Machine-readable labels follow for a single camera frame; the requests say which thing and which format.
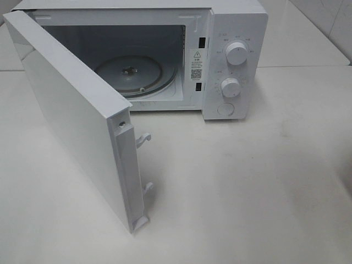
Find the white warning label sticker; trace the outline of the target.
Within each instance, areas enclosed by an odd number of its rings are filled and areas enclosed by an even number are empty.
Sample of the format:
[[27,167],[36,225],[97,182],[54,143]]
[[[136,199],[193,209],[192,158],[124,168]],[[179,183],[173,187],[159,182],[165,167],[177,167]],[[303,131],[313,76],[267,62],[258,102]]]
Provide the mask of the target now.
[[191,49],[189,53],[190,79],[201,81],[203,77],[205,55],[203,49]]

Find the white microwave knob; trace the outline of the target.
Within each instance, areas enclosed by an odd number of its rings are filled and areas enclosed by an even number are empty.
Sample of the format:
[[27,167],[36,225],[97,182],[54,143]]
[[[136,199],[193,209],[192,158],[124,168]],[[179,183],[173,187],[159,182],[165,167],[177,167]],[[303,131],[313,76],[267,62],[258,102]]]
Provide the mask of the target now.
[[241,65],[248,57],[249,49],[244,42],[234,41],[225,49],[227,62],[231,65]]
[[237,78],[226,78],[221,82],[222,94],[226,98],[236,97],[241,92],[241,85]]

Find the glass microwave turntable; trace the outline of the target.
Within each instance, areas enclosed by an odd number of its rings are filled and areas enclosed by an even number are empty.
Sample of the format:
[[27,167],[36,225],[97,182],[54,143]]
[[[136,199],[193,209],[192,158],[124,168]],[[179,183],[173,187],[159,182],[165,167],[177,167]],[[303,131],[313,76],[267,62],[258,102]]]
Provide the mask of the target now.
[[118,56],[95,69],[103,80],[126,98],[141,97],[168,86],[177,74],[173,63],[149,56]]

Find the white microwave oven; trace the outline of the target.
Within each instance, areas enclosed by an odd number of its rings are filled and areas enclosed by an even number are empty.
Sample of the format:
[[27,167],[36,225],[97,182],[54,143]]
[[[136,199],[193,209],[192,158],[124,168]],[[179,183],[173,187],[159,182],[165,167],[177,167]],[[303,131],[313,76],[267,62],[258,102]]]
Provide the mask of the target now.
[[243,119],[266,31],[258,1],[21,1],[4,15],[52,113],[201,111]]

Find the white microwave door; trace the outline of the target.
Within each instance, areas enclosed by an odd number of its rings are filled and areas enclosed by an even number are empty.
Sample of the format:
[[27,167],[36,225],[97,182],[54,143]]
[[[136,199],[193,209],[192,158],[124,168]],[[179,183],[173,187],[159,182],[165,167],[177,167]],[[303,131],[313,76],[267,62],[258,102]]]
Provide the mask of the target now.
[[148,221],[131,103],[23,11],[4,15],[43,115],[129,232]]

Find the round white door release button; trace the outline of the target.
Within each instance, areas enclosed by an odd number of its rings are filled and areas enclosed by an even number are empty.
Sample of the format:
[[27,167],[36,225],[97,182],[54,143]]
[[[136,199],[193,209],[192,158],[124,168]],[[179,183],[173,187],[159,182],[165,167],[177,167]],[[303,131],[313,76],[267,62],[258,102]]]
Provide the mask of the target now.
[[223,103],[218,107],[217,112],[221,116],[230,117],[234,113],[234,105],[231,103]]

